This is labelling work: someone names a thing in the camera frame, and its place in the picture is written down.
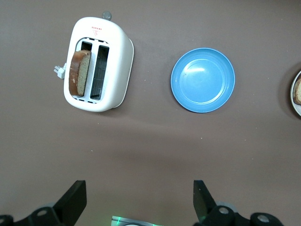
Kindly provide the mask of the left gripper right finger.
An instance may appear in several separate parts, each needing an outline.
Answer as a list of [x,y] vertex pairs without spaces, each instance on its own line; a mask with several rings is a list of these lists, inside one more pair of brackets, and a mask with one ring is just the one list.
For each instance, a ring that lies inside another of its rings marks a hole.
[[268,213],[253,213],[249,219],[226,205],[218,205],[204,181],[193,183],[193,206],[198,217],[196,226],[281,226],[282,222]]

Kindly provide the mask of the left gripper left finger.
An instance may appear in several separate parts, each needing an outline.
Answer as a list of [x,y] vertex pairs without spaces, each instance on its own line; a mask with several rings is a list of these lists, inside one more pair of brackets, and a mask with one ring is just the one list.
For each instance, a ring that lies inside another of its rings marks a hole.
[[52,206],[36,209],[26,218],[14,221],[11,215],[1,215],[2,226],[73,226],[87,205],[84,180],[77,180]]

